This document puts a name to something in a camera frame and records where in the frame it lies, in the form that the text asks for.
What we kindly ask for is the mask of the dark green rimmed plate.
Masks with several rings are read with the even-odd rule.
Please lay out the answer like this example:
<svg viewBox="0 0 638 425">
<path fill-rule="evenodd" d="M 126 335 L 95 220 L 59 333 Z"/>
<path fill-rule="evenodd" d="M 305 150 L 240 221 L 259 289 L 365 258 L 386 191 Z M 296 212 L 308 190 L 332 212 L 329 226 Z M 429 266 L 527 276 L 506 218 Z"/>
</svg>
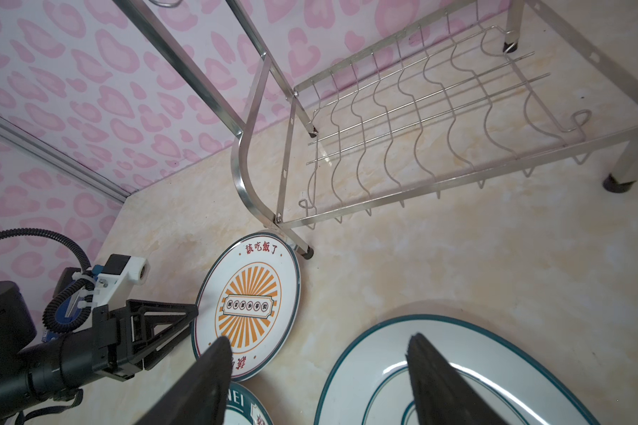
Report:
<svg viewBox="0 0 638 425">
<path fill-rule="evenodd" d="M 262 402 L 245 386 L 232 382 L 228 392 L 223 425 L 272 425 Z"/>
</svg>

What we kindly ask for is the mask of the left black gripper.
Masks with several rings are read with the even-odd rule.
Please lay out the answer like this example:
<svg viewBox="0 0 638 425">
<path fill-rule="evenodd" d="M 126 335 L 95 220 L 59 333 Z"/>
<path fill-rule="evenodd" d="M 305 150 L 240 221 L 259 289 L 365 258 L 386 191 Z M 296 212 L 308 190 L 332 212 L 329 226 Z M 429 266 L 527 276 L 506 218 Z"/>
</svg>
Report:
<svg viewBox="0 0 638 425">
<path fill-rule="evenodd" d="M 92 372 L 113 380 L 129 380 L 155 368 L 184 341 L 198 316 L 195 304 L 131 299 L 126 306 L 92 311 Z M 140 345 L 150 345 L 141 358 Z"/>
</svg>

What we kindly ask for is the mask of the small orange sunburst plate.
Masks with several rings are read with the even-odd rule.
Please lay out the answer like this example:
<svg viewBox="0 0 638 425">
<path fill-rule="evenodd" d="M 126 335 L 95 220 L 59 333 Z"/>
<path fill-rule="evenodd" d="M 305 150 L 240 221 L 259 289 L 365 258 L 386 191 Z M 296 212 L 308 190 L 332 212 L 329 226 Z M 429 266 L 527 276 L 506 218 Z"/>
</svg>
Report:
<svg viewBox="0 0 638 425">
<path fill-rule="evenodd" d="M 260 373 L 291 333 L 301 301 L 301 270 L 292 247 L 270 232 L 242 237 L 207 273 L 191 331 L 196 358 L 224 336 L 232 375 L 243 382 Z"/>
</svg>

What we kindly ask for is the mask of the chrome two-tier dish rack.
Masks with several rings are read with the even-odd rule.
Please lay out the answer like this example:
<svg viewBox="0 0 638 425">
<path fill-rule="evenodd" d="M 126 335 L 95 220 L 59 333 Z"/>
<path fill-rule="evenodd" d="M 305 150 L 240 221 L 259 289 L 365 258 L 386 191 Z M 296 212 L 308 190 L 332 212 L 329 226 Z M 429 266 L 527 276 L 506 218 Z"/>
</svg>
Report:
<svg viewBox="0 0 638 425">
<path fill-rule="evenodd" d="M 457 12 L 463 7 L 473 3 L 473 1 L 454 1 L 450 6 L 428 14 L 403 30 L 384 38 L 376 44 L 372 44 L 372 46 L 359 51 L 347 59 L 340 61 L 337 65 L 327 68 L 293 89 L 289 85 L 287 79 L 285 79 L 285 76 L 283 76 L 278 63 L 276 63 L 273 55 L 269 52 L 268 46 L 265 44 L 259 31 L 254 26 L 253 21 L 251 21 L 250 17 L 244 11 L 243 5 L 241 5 L 240 1 L 226 1 L 228 7 L 239 22 L 239 25 L 243 28 L 246 37 L 253 43 L 253 47 L 255 47 L 261 57 L 261 63 L 255 74 L 253 88 L 251 89 L 248 105 L 246 106 L 245 120 L 235 113 L 228 101 L 226 101 L 218 89 L 214 87 L 214 84 L 209 81 L 204 72 L 198 68 L 194 60 L 191 59 L 186 50 L 179 45 L 177 39 L 170 34 L 164 24 L 159 21 L 159 18 L 152 12 L 145 1 L 113 2 L 121 9 L 122 13 L 126 15 L 126 17 L 143 34 L 150 44 L 159 51 L 161 56 L 167 60 L 170 67 L 177 71 L 177 74 L 179 74 L 184 81 L 188 83 L 201 100 L 205 101 L 206 105 L 214 112 L 218 119 L 237 138 L 237 142 L 232 145 L 230 160 L 233 182 L 236 187 L 237 194 L 246 206 L 247 210 L 253 214 L 253 216 L 259 220 L 264 227 L 276 230 L 284 237 L 290 239 L 292 241 L 292 248 L 305 259 L 311 259 L 314 251 L 307 242 L 293 231 L 294 228 L 299 228 L 300 226 L 311 227 L 318 222 L 327 221 L 329 219 L 335 219 L 338 222 L 342 222 L 343 216 L 361 211 L 365 211 L 370 214 L 373 208 L 393 204 L 395 202 L 401 203 L 402 207 L 404 207 L 405 200 L 421 197 L 430 193 L 437 193 L 439 198 L 439 194 L 445 189 L 452 189 L 475 182 L 480 186 L 480 189 L 482 189 L 486 180 L 502 175 L 508 175 L 517 171 L 522 171 L 525 173 L 526 177 L 529 177 L 537 166 L 559 161 L 560 159 L 572 157 L 578 161 L 578 164 L 583 164 L 590 153 L 617 145 L 618 143 L 628 142 L 629 144 L 627 145 L 627 148 L 625 148 L 624 152 L 622 152 L 621 157 L 618 159 L 611 173 L 603 181 L 604 189 L 610 193 L 626 193 L 630 191 L 632 186 L 638 181 L 638 125 L 631 127 L 630 129 L 620 130 L 619 132 L 608 136 L 600 136 L 599 138 L 588 140 L 584 134 L 583 126 L 590 120 L 592 113 L 588 110 L 581 110 L 572 115 L 572 122 L 574 125 L 573 129 L 558 130 L 561 133 L 567 133 L 570 131 L 581 133 L 583 139 L 580 142 L 565 144 L 564 147 L 549 148 L 543 152 L 529 153 L 526 157 L 517 156 L 515 159 L 506 159 L 498 165 L 492 164 L 488 168 L 475 168 L 475 166 L 471 165 L 471 171 L 464 171 L 464 173 L 459 176 L 452 176 L 440 180 L 432 175 L 432 180 L 424 181 L 420 184 L 417 183 L 415 186 L 410 188 L 398 186 L 399 189 L 394 189 L 393 191 L 376 198 L 374 198 L 367 189 L 363 188 L 367 191 L 368 198 L 352 204 L 344 205 L 335 190 L 331 189 L 334 191 L 336 198 L 338 198 L 340 206 L 330 209 L 327 212 L 317 212 L 316 214 L 309 214 L 309 212 L 307 212 L 307 217 L 297 219 L 295 221 L 284 221 L 284 203 L 291 156 L 292 132 L 295 119 L 298 118 L 300 120 L 304 129 L 312 138 L 311 145 L 315 145 L 317 155 L 319 145 L 322 140 L 336 137 L 338 138 L 338 146 L 341 146 L 342 135 L 347 134 L 347 132 L 350 131 L 347 127 L 340 129 L 340 127 L 336 125 L 338 128 L 337 132 L 330 135 L 324 135 L 324 138 L 318 138 L 320 132 L 313 124 L 313 119 L 307 115 L 299 101 L 300 91 L 310 86 L 314 88 L 319 81 L 322 81 L 329 76 L 331 76 L 331 79 L 334 83 L 336 83 L 334 79 L 334 72 L 345 69 L 347 66 L 352 67 L 354 76 L 356 77 L 356 83 L 359 83 L 356 70 L 354 70 L 354 63 L 359 60 L 363 60 L 368 56 L 371 56 L 374 59 L 374 64 L 376 64 L 375 67 L 378 74 L 377 81 L 374 81 L 373 84 L 376 84 L 376 86 L 379 85 L 379 83 L 381 83 L 381 81 L 386 77 L 389 77 L 390 74 L 383 78 L 380 77 L 380 70 L 377 67 L 377 61 L 375 58 L 376 49 L 380 50 L 382 48 L 389 47 L 390 45 L 398 44 L 400 39 L 408 37 L 417 31 L 422 33 L 423 26 L 428 26 L 436 21 L 440 21 L 442 17 L 446 18 L 449 23 L 448 16 L 450 12 Z M 389 138 L 390 145 L 388 145 L 384 155 L 383 166 L 387 175 L 391 177 L 386 166 L 387 151 L 389 151 L 392 146 L 396 134 L 404 132 L 405 130 L 414 129 L 416 126 L 421 129 L 421 133 L 423 134 L 425 130 L 425 123 L 428 123 L 429 121 L 432 122 L 433 120 L 438 120 L 446 115 L 451 115 L 454 117 L 454 120 L 456 120 L 458 111 L 482 103 L 487 103 L 488 106 L 492 106 L 493 97 L 503 95 L 506 92 L 516 90 L 521 87 L 525 87 L 525 89 L 529 92 L 525 102 L 524 117 L 530 126 L 533 125 L 526 112 L 529 100 L 532 97 L 535 100 L 537 99 L 537 95 L 533 91 L 531 83 L 542 77 L 546 77 L 547 74 L 533 80 L 528 80 L 523 76 L 523 74 L 521 74 L 521 71 L 519 72 L 519 68 L 516 65 L 517 59 L 513 59 L 509 56 L 509 53 L 512 53 L 517 49 L 517 41 L 519 40 L 519 35 L 517 35 L 519 30 L 517 28 L 522 25 L 525 5 L 529 5 L 540 19 L 542 19 L 553 31 L 562 37 L 565 42 L 572 47 L 572 49 L 575 49 L 579 55 L 585 58 L 588 63 L 595 67 L 597 72 L 604 75 L 606 79 L 621 90 L 627 97 L 638 104 L 638 79 L 632 76 L 632 74 L 627 72 L 624 67 L 616 63 L 608 55 L 603 53 L 603 51 L 599 50 L 595 44 L 592 44 L 590 40 L 586 39 L 586 37 L 576 30 L 575 27 L 573 27 L 566 19 L 561 17 L 557 12 L 542 1 L 511 1 L 507 21 L 509 30 L 504 31 L 503 28 L 496 26 L 492 27 L 505 33 L 505 43 L 503 46 L 503 58 L 505 61 L 496 69 L 510 66 L 514 74 L 519 77 L 521 83 L 491 95 L 487 93 L 484 97 L 473 100 L 468 104 L 463 104 L 462 106 L 453 106 L 452 103 L 449 103 L 450 107 L 447 111 L 426 117 L 425 119 L 422 119 L 417 115 L 418 118 L 416 118 L 416 121 L 413 121 L 411 124 L 406 126 L 399 127 L 398 129 L 392 128 L 392 113 L 409 107 L 414 107 L 416 114 L 418 114 L 420 110 L 420 108 L 418 108 L 419 103 L 439 94 L 444 94 L 444 96 L 450 100 L 448 94 L 449 90 L 452 89 L 452 86 L 443 87 L 441 83 L 437 83 L 437 81 L 428 81 L 429 83 L 440 85 L 440 89 L 436 92 L 432 92 L 430 95 L 427 95 L 427 97 L 416 98 L 411 95 L 412 100 L 409 104 L 403 104 L 401 107 L 398 106 L 395 109 L 387 109 L 387 106 L 375 102 L 377 89 L 374 89 L 374 102 L 377 106 L 384 108 L 384 113 L 374 116 L 373 120 L 379 120 L 382 117 L 386 117 L 385 122 L 388 125 L 386 133 L 384 135 L 377 136 L 372 140 L 363 138 L 361 144 L 358 143 L 354 146 L 339 148 L 337 152 L 326 154 L 324 157 L 319 158 L 316 156 L 315 159 L 310 161 L 308 164 L 315 164 L 315 168 L 318 168 L 319 162 L 331 159 L 333 156 L 338 156 L 338 162 L 336 163 L 338 165 L 345 156 L 344 153 L 357 149 L 363 152 L 362 155 L 365 155 L 369 143 L 379 141 L 384 137 Z M 482 28 L 481 33 L 484 35 L 492 28 Z M 248 153 L 253 136 L 253 130 L 259 114 L 260 104 L 262 102 L 264 85 L 266 84 L 270 74 L 274 77 L 276 83 L 279 84 L 280 88 L 287 96 L 286 100 L 288 100 L 291 105 L 276 212 L 265 205 L 256 193 L 248 168 Z M 340 89 L 338 89 L 337 83 L 336 88 L 337 98 L 335 102 L 329 102 L 329 104 L 334 104 L 335 106 L 341 100 Z M 359 115 L 356 116 L 359 120 L 356 127 L 360 128 L 364 135 L 364 124 L 366 124 L 368 120 L 361 118 Z"/>
</svg>

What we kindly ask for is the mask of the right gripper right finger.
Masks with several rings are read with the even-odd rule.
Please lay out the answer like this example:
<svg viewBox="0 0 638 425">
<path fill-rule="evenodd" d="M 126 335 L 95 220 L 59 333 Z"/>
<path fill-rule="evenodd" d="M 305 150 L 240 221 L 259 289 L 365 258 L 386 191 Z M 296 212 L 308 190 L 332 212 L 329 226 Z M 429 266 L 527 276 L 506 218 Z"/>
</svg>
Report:
<svg viewBox="0 0 638 425">
<path fill-rule="evenodd" d="M 406 352 L 420 424 L 503 424 L 494 411 L 421 333 Z"/>
</svg>

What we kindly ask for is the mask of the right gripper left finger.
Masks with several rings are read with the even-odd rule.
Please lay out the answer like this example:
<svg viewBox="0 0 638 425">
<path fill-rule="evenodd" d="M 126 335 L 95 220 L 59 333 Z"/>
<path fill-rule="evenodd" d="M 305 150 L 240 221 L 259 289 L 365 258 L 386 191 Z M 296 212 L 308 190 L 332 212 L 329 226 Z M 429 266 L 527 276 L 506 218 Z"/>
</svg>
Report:
<svg viewBox="0 0 638 425">
<path fill-rule="evenodd" d="M 139 424 L 222 424 L 232 374 L 230 341 L 220 336 L 139 420 Z"/>
</svg>

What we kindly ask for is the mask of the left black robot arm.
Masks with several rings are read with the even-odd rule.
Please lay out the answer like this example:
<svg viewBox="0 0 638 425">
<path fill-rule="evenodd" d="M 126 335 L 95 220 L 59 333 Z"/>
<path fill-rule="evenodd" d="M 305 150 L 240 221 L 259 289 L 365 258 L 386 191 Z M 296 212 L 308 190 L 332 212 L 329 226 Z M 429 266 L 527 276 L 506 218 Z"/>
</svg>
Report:
<svg viewBox="0 0 638 425">
<path fill-rule="evenodd" d="M 47 400 L 77 398 L 102 378 L 127 381 L 154 368 L 184 338 L 194 304 L 130 299 L 93 309 L 88 329 L 32 345 L 35 324 L 16 283 L 0 282 L 0 423 Z"/>
</svg>

